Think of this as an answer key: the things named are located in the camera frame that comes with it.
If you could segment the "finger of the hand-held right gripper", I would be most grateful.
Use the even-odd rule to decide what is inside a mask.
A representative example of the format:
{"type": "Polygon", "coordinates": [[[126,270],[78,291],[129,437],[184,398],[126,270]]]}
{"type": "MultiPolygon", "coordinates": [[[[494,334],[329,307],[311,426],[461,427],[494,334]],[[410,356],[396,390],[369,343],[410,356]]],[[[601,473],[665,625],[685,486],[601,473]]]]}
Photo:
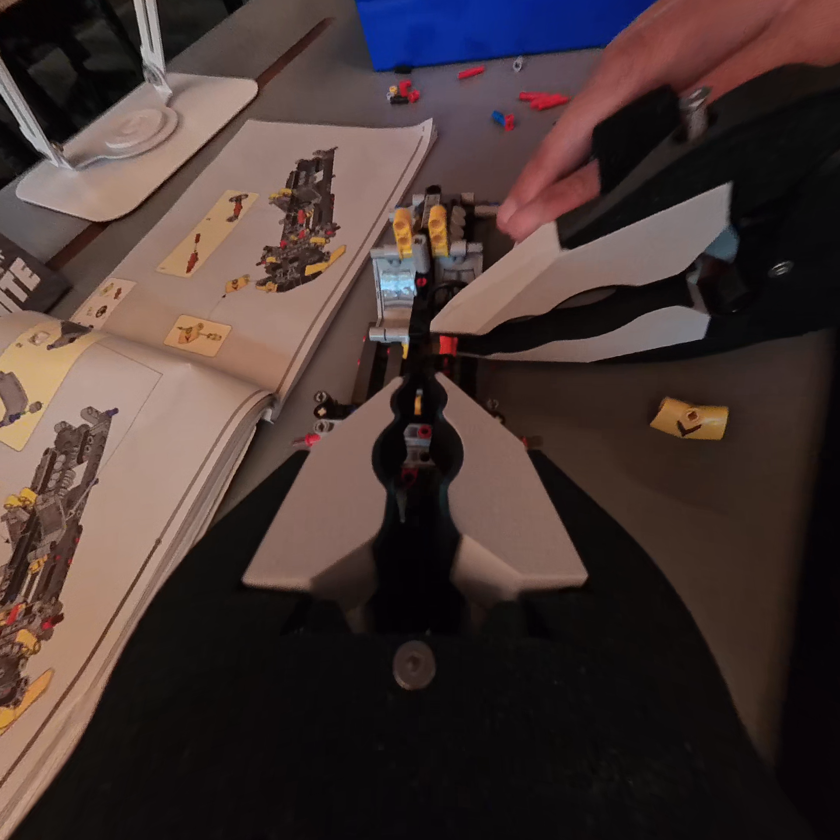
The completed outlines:
{"type": "Polygon", "coordinates": [[[556,225],[545,224],[455,295],[430,330],[482,335],[587,291],[678,275],[728,226],[731,195],[731,183],[716,186],[574,248],[563,248],[556,225]]]}
{"type": "Polygon", "coordinates": [[[602,335],[555,340],[532,350],[494,352],[494,361],[591,363],[672,347],[705,338],[711,316],[690,308],[663,308],[645,313],[602,335]]]}

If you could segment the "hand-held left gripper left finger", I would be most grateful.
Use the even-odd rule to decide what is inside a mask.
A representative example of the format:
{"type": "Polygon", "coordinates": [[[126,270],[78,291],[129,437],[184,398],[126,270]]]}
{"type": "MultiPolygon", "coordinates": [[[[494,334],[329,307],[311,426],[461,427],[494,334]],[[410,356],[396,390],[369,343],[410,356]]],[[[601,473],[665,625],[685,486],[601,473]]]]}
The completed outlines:
{"type": "Polygon", "coordinates": [[[370,600],[387,499],[373,449],[402,386],[395,378],[314,445],[244,574],[247,587],[309,593],[344,610],[370,600]]]}

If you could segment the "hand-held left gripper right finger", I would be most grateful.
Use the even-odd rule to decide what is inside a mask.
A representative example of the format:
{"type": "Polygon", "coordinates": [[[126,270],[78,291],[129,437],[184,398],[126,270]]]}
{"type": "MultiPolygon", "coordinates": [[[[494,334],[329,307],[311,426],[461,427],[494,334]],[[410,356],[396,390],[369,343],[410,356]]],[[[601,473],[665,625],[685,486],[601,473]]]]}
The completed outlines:
{"type": "Polygon", "coordinates": [[[461,445],[448,483],[455,588],[478,606],[582,586],[587,571],[524,443],[442,374],[443,419],[461,445]]]}

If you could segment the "yellow emblem lego tile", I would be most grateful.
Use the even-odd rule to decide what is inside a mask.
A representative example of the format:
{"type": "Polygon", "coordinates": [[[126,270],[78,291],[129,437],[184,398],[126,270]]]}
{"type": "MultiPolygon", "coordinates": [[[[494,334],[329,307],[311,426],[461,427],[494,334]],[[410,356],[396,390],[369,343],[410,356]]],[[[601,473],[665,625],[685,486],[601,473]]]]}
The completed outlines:
{"type": "Polygon", "coordinates": [[[726,406],[697,405],[667,396],[649,426],[680,439],[717,442],[724,438],[728,420],[726,406]]]}

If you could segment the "lego car chassis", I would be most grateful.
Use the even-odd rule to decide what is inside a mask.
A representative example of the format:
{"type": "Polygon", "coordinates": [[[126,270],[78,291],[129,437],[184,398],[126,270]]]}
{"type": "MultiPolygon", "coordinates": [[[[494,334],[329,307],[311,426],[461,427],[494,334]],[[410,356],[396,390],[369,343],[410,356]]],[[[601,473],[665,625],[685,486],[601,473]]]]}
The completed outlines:
{"type": "MultiPolygon", "coordinates": [[[[470,193],[445,196],[438,185],[392,211],[394,244],[370,252],[376,319],[364,336],[352,396],[341,403],[317,391],[312,432],[298,438],[295,448],[312,449],[399,375],[442,373],[468,396],[476,395],[476,363],[439,353],[438,338],[430,332],[429,299],[444,280],[459,280],[466,288],[481,275],[482,229],[496,213],[497,206],[479,205],[470,193]]],[[[407,453],[394,479],[401,524],[418,523],[421,499],[439,480],[432,478],[433,397],[428,393],[425,385],[417,387],[405,421],[407,453]]]]}

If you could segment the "lego instruction booklet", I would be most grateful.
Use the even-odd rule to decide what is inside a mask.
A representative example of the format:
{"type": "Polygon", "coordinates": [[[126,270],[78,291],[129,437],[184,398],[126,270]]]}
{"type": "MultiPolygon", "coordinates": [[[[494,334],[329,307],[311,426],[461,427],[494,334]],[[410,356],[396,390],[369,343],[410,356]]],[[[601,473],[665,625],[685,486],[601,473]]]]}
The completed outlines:
{"type": "Polygon", "coordinates": [[[2,317],[2,838],[55,779],[437,130],[247,121],[75,314],[2,317]]]}

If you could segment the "blue plastic bin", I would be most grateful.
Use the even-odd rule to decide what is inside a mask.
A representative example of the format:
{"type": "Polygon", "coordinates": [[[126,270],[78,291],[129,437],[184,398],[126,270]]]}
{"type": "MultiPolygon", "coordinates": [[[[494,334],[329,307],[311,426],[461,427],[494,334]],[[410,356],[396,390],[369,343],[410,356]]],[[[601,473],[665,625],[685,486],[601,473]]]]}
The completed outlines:
{"type": "Polygon", "coordinates": [[[375,70],[601,48],[652,1],[357,1],[375,70]]]}

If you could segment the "pile of red blue lego pins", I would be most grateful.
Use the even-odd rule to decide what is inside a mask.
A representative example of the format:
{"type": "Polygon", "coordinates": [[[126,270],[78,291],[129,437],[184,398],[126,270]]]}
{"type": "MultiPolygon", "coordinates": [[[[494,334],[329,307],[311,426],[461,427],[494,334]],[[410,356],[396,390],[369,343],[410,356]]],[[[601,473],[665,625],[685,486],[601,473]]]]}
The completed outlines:
{"type": "MultiPolygon", "coordinates": [[[[458,81],[467,81],[481,77],[485,74],[486,70],[486,65],[468,67],[459,70],[456,78],[458,81]]],[[[399,80],[396,84],[390,85],[385,94],[386,100],[393,106],[414,104],[419,102],[421,97],[422,92],[414,85],[413,80],[408,77],[399,80]]],[[[520,91],[518,101],[526,103],[533,111],[542,112],[569,104],[571,97],[550,91],[520,91]]],[[[508,113],[497,109],[490,114],[490,119],[506,132],[510,132],[516,128],[516,115],[512,112],[508,113]]]]}

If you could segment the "yellow car lego box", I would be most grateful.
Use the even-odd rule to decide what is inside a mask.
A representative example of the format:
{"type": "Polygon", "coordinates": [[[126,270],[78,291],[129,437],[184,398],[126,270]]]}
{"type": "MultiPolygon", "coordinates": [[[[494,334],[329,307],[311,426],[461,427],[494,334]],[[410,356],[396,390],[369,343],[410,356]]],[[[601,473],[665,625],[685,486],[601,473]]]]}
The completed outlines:
{"type": "Polygon", "coordinates": [[[50,313],[71,284],[12,239],[1,235],[1,317],[17,312],[50,313]]]}

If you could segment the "person's right hand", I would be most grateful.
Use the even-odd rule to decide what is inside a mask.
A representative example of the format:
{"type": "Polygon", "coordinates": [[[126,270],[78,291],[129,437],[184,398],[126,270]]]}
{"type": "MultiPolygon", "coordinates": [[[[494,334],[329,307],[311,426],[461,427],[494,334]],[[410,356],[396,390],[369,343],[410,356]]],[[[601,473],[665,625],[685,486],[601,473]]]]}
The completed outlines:
{"type": "Polygon", "coordinates": [[[838,1],[657,2],[606,47],[581,92],[524,166],[497,214],[521,242],[593,200],[596,125],[644,94],[708,87],[712,99],[777,67],[839,61],[838,1]]]}

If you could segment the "wooden document stand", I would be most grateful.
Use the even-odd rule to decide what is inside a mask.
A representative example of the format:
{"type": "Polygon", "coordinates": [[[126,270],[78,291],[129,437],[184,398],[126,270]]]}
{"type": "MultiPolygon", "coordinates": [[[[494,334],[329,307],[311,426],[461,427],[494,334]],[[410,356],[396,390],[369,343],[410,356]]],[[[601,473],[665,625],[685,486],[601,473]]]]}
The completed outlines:
{"type": "Polygon", "coordinates": [[[48,139],[2,61],[3,100],[42,158],[17,182],[20,201],[93,223],[119,219],[256,98],[250,78],[168,71],[157,3],[133,7],[144,83],[64,144],[48,139]]]}

